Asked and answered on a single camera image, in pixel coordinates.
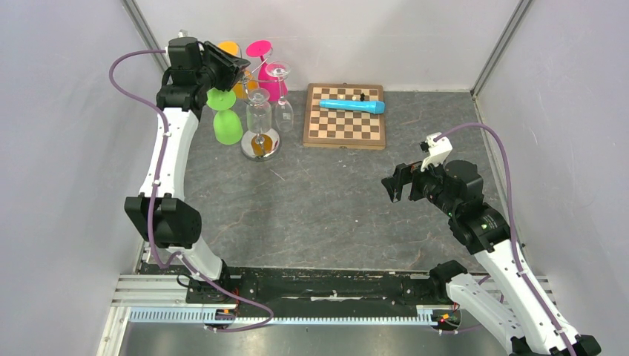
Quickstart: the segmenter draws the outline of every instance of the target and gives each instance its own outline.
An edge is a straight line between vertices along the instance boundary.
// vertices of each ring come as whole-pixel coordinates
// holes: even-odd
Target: white wall
[[[94,355],[140,238],[123,211],[148,167],[154,115],[108,69],[145,46],[115,0],[0,5],[0,355]],[[151,58],[118,73],[154,97]]]
[[[161,46],[258,39],[293,65],[288,85],[382,84],[388,90],[469,90],[517,0],[138,0]]]
[[[516,220],[559,306],[606,355],[629,318],[629,3],[535,1],[479,96]]]

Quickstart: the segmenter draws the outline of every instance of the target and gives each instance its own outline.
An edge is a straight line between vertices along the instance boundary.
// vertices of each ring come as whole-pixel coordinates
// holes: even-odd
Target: blue marker
[[[369,102],[356,102],[354,100],[322,99],[319,106],[327,109],[342,109],[352,111],[366,111],[368,113],[383,113],[384,103],[378,100]]]

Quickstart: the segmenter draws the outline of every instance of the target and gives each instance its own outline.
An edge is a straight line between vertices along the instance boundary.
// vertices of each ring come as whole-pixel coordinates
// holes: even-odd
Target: chessboard
[[[306,147],[381,150],[386,146],[384,115],[362,111],[326,109],[321,99],[383,100],[382,85],[318,84],[308,85],[304,114],[303,145]]]

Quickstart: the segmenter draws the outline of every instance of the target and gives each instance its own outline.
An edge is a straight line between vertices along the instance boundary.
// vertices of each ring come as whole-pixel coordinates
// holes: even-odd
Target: gray table surface
[[[302,146],[306,92],[289,94],[292,132],[268,162],[252,162],[240,145],[214,137],[204,110],[192,141],[185,199],[202,215],[202,237],[231,266],[429,270],[458,260],[483,268],[452,236],[447,218],[428,202],[392,204],[381,185],[399,163],[424,157],[427,134],[476,122],[468,93],[386,92],[386,149]],[[234,106],[246,128],[245,105]],[[479,129],[453,134],[450,159],[478,165],[486,201],[499,209]]]

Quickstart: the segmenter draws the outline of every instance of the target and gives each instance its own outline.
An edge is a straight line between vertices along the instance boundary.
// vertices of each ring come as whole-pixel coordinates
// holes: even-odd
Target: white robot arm
[[[225,286],[229,284],[225,263],[200,237],[201,216],[184,203],[183,180],[208,90],[231,90],[250,62],[184,33],[168,43],[167,54],[171,66],[157,94],[157,107],[165,117],[157,117],[151,165],[139,195],[126,199],[125,211],[145,240],[153,239],[156,247],[195,266],[193,278],[201,280],[203,274]]]
[[[392,202],[401,199],[402,186],[412,183],[409,200],[427,199],[449,217],[455,238],[493,277],[513,311],[483,290],[456,261],[431,270],[431,279],[443,297],[469,311],[501,343],[509,355],[570,355],[570,342],[577,356],[599,355],[594,337],[580,335],[550,301],[535,278],[531,285],[541,295],[543,306],[524,280],[530,269],[519,246],[514,256],[510,230],[502,215],[486,204],[483,179],[474,164],[455,160],[444,164],[452,146],[446,137],[435,141],[434,133],[422,142],[429,156],[423,162],[398,165],[392,177],[382,180]],[[519,271],[516,259],[521,264]],[[553,325],[544,307],[561,328]]]

